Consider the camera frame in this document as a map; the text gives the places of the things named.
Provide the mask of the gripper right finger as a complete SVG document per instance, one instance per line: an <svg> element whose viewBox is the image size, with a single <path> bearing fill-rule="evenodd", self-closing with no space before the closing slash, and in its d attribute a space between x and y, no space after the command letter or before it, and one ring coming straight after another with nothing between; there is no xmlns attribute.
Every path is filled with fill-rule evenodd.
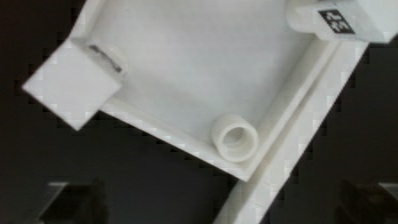
<svg viewBox="0 0 398 224"><path fill-rule="evenodd" d="M398 183L341 181L334 224L398 224Z"/></svg>

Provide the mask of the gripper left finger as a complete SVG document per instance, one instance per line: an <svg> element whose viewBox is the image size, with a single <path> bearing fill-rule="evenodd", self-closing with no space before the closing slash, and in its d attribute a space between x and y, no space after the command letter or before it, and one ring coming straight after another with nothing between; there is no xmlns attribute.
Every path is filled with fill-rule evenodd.
<svg viewBox="0 0 398 224"><path fill-rule="evenodd" d="M34 224L108 224L105 182L50 182L50 195Z"/></svg>

